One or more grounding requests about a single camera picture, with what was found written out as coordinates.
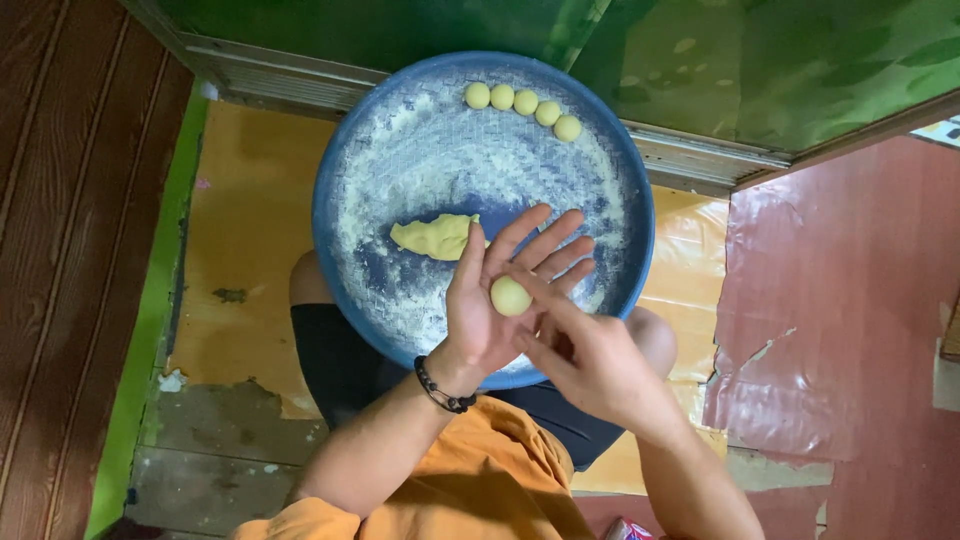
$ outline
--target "yellow dough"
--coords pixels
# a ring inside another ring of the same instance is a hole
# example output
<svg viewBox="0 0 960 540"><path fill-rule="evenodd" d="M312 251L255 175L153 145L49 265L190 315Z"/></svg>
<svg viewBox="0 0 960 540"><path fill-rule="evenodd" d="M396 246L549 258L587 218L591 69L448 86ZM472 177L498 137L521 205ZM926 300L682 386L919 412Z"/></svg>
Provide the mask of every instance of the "yellow dough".
<svg viewBox="0 0 960 540"><path fill-rule="evenodd" d="M480 214L454 215L442 213L430 223L414 221L409 225L394 223L390 238L400 250L410 250L436 260L459 260L467 246L470 222L480 223Z"/></svg>
<svg viewBox="0 0 960 540"><path fill-rule="evenodd" d="M540 125L552 126L557 123L557 118L560 118L560 105L556 101L541 101L537 105L535 117Z"/></svg>
<svg viewBox="0 0 960 540"><path fill-rule="evenodd" d="M533 303L523 285L514 281L510 276L497 278L490 287L490 300L493 308L505 317L516 317L523 314Z"/></svg>
<svg viewBox="0 0 960 540"><path fill-rule="evenodd" d="M553 135L563 142L570 142L580 136L580 120L569 114L561 116L553 126Z"/></svg>
<svg viewBox="0 0 960 540"><path fill-rule="evenodd" d="M464 100L472 109L483 109L490 104L490 88L483 83L470 83L464 90Z"/></svg>
<svg viewBox="0 0 960 540"><path fill-rule="evenodd" d="M523 89L514 96L514 110L518 113L529 116L537 110L537 93L533 90Z"/></svg>
<svg viewBox="0 0 960 540"><path fill-rule="evenodd" d="M514 89L507 85L494 86L490 92L490 104L494 109L509 109L514 105Z"/></svg>

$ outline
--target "yellow dough ball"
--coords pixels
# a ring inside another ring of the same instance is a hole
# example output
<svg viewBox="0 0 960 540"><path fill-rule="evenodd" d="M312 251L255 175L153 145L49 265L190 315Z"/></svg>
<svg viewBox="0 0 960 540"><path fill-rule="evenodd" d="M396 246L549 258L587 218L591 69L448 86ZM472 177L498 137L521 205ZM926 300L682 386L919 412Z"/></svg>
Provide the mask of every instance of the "yellow dough ball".
<svg viewBox="0 0 960 540"><path fill-rule="evenodd" d="M490 92L490 104L494 109L509 109L514 104L514 89L507 85L494 86Z"/></svg>
<svg viewBox="0 0 960 540"><path fill-rule="evenodd" d="M535 117L540 125L552 126L557 123L557 118L560 118L560 105L556 101L541 101L537 105Z"/></svg>
<svg viewBox="0 0 960 540"><path fill-rule="evenodd" d="M493 282L490 287L490 300L493 308L505 317L521 315L534 301L523 285L510 276L501 276Z"/></svg>
<svg viewBox="0 0 960 540"><path fill-rule="evenodd" d="M470 83L464 91L464 100L472 109L483 109L490 104L490 88L483 83Z"/></svg>
<svg viewBox="0 0 960 540"><path fill-rule="evenodd" d="M533 90L521 90L514 96L514 110L518 113L529 116L537 110L537 93Z"/></svg>
<svg viewBox="0 0 960 540"><path fill-rule="evenodd" d="M580 136L580 120L577 120L569 114L564 114L557 119L553 126L553 135L556 135L563 142L570 142Z"/></svg>

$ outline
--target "left hand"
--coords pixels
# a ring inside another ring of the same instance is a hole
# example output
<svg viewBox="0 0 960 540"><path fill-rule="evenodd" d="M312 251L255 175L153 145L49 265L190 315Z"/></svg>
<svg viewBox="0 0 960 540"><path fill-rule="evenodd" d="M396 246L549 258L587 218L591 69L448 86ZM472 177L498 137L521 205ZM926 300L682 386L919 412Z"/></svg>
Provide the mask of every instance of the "left hand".
<svg viewBox="0 0 960 540"><path fill-rule="evenodd" d="M451 360L463 362L464 367L485 377L524 351L522 335L537 332L541 309L536 305L516 317L505 317L493 308L491 284L508 269L532 270L564 295L593 271L593 259L584 258L554 279L574 260L593 250L589 236L580 236L557 250L584 222L583 213L577 209L565 212L513 257L516 246L550 213L551 208L543 203L527 209L497 234L486 252L483 230L479 224L470 223L467 246L446 290L447 337L440 348Z"/></svg>

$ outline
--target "knee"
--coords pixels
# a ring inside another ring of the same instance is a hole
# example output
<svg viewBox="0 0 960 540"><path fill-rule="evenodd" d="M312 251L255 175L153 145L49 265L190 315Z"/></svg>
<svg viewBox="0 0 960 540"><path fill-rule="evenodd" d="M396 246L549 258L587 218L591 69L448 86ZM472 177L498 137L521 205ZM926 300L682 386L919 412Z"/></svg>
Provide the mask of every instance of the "knee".
<svg viewBox="0 0 960 540"><path fill-rule="evenodd" d="M300 256L290 271L290 305L299 304L333 304L317 252L313 250Z"/></svg>
<svg viewBox="0 0 960 540"><path fill-rule="evenodd" d="M624 322L636 347L666 380L677 363L677 335L670 323L645 307L634 307Z"/></svg>

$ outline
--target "leg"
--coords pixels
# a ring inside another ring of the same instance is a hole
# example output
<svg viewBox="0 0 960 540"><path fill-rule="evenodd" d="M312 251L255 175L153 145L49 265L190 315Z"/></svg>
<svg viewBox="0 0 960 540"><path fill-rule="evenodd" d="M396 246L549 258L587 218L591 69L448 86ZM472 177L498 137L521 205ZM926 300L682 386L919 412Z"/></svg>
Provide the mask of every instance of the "leg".
<svg viewBox="0 0 960 540"><path fill-rule="evenodd" d="M653 365L657 375L665 380L677 361L677 336L673 329L653 311L643 307L635 307L624 322L636 347ZM527 411L538 425L560 439L577 471L585 471L623 434L620 426L573 406L549 380L489 395Z"/></svg>
<svg viewBox="0 0 960 540"><path fill-rule="evenodd" d="M333 430L380 396L379 379L393 363L368 345L333 303L313 251L290 273L290 319L303 379Z"/></svg>

